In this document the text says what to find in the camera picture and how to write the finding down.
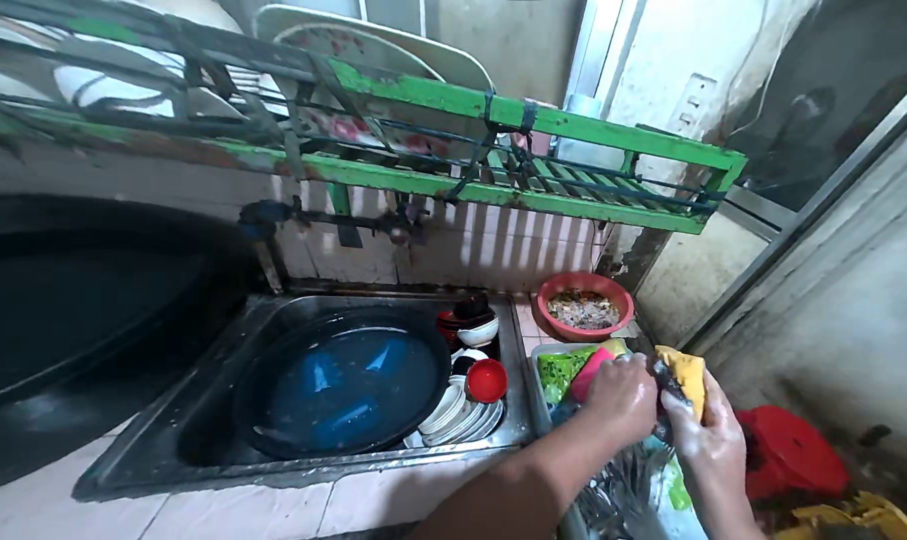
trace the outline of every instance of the water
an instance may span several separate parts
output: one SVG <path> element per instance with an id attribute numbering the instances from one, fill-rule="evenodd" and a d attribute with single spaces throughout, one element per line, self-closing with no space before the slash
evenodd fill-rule
<path id="1" fill-rule="evenodd" d="M 364 327 L 294 352 L 257 430 L 304 450 L 336 450 L 396 435 L 434 395 L 437 365 L 403 330 Z"/>

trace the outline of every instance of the hand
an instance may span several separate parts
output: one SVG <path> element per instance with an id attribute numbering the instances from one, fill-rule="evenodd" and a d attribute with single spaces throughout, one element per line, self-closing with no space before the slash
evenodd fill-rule
<path id="1" fill-rule="evenodd" d="M 641 441 L 657 423 L 657 383 L 639 352 L 604 360 L 580 414 L 596 419 L 601 433 L 623 448 Z"/>
<path id="2" fill-rule="evenodd" d="M 673 428 L 673 445 L 697 515 L 711 538 L 763 538 L 747 496 L 747 443 L 724 390 L 703 372 L 703 424 L 694 409 L 667 391 L 660 401 Z"/>

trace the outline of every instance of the yellow sponge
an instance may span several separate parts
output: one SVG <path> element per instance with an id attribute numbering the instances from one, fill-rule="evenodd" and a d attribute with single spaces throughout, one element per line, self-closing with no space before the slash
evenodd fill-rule
<path id="1" fill-rule="evenodd" d="M 703 403 L 707 392 L 703 387 L 704 361 L 700 356 L 685 354 L 666 345 L 657 345 L 657 357 L 670 367 L 687 399 L 693 402 L 693 413 L 703 420 Z"/>

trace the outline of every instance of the green dish rack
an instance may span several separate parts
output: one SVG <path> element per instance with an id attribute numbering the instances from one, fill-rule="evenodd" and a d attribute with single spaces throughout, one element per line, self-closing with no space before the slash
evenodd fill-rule
<path id="1" fill-rule="evenodd" d="M 726 150 L 649 129 L 631 128 L 571 114 L 531 101 L 351 64 L 332 56 L 259 41 L 201 26 L 186 19 L 120 2 L 100 0 L 0 0 L 0 17 L 68 33 L 143 46 L 184 58 L 183 78 L 131 73 L 129 66 L 71 55 L 0 38 L 0 49 L 29 54 L 104 73 L 163 79 L 171 92 L 206 87 L 244 114 L 243 121 L 150 116 L 137 112 L 54 104 L 0 94 L 0 138 L 29 138 L 69 146 L 104 149 L 181 162 L 219 166 L 433 197 L 538 213 L 699 234 L 741 174 L 747 158 Z M 239 90 L 227 66 L 271 75 L 301 88 L 324 88 L 340 108 L 332 112 L 365 124 L 378 144 L 305 135 L 286 118 L 268 112 L 265 96 Z M 312 102 L 311 92 L 275 100 L 299 117 L 303 108 L 329 109 Z M 369 100 L 402 102 L 446 115 L 482 120 L 483 138 L 376 117 Z M 403 130 L 468 143 L 470 159 L 391 148 L 383 130 Z M 590 166 L 533 154 L 497 135 L 541 132 L 624 151 L 623 166 Z M 644 178 L 636 173 L 640 156 L 702 166 L 711 173 L 699 186 Z M 335 187 L 331 193 L 341 193 Z M 337 208 L 343 214 L 343 208 Z"/>

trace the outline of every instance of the electrical outlet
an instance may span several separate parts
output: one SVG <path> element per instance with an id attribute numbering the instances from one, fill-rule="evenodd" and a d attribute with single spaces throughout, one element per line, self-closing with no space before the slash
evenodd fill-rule
<path id="1" fill-rule="evenodd" d="M 717 81 L 700 73 L 690 75 L 684 93 L 680 94 L 666 129 L 680 137 L 692 137 L 717 91 Z"/>

